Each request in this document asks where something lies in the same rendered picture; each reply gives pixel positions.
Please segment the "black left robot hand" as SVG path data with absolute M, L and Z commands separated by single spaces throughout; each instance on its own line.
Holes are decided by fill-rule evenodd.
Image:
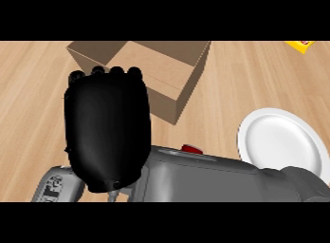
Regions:
M 152 150 L 150 104 L 138 67 L 69 74 L 65 93 L 70 168 L 93 193 L 131 185 Z

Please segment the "red cupcake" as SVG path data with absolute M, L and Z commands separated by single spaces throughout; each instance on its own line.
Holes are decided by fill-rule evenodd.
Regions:
M 193 154 L 202 154 L 203 151 L 200 148 L 197 148 L 196 146 L 190 145 L 190 144 L 184 144 L 181 146 L 181 151 L 187 152 L 187 153 L 193 153 Z

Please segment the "brown cardboard box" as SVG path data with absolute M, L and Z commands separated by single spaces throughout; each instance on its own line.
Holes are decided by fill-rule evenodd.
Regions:
M 137 66 L 152 114 L 175 124 L 203 74 L 209 46 L 211 41 L 73 41 L 67 51 L 85 73 L 96 65 L 106 70 Z

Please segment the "white round plate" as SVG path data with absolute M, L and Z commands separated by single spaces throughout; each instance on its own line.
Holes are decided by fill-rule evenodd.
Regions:
M 240 159 L 258 168 L 293 166 L 330 184 L 330 156 L 315 129 L 287 110 L 265 107 L 243 118 L 236 134 Z

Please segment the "yellow snack bag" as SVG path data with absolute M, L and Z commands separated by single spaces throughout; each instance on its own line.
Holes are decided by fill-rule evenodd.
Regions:
M 306 53 L 309 46 L 314 44 L 314 41 L 286 41 L 286 44 L 302 54 Z

